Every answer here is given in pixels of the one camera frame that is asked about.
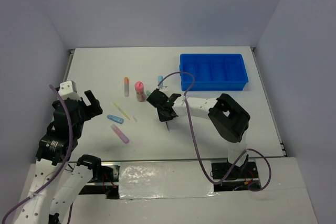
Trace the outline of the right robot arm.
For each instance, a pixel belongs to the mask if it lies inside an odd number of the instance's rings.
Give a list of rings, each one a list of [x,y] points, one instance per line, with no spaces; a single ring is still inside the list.
[[[250,115],[230,95],[223,93],[219,98],[191,98],[178,93],[167,96],[160,89],[155,89],[146,101],[156,108],[160,122],[187,116],[196,156],[209,182],[218,185],[226,181],[230,174],[233,177],[240,177],[246,172],[248,154],[244,134],[249,127]],[[218,134],[229,144],[227,160],[229,168],[217,182],[212,180],[202,163],[192,117],[209,119]]]

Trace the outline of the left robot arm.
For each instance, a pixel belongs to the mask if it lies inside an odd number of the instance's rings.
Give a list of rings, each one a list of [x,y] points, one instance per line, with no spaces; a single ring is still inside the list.
[[[71,84],[51,89],[57,96],[52,103],[53,120],[39,141],[28,195],[5,214],[2,223],[17,208],[21,212],[15,223],[62,223],[66,217],[70,217],[72,204],[86,183],[102,177],[101,159],[84,154],[69,173],[68,179],[60,183],[71,153],[82,135],[84,123],[101,115],[103,110],[90,90],[85,91],[90,101],[90,105],[86,105]]]

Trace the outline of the purple clear pen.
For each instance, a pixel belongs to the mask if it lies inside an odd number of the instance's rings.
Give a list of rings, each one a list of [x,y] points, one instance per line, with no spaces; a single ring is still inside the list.
[[[170,132],[170,127],[169,127],[168,122],[165,122],[165,124],[166,124],[166,127],[167,127],[168,132]]]

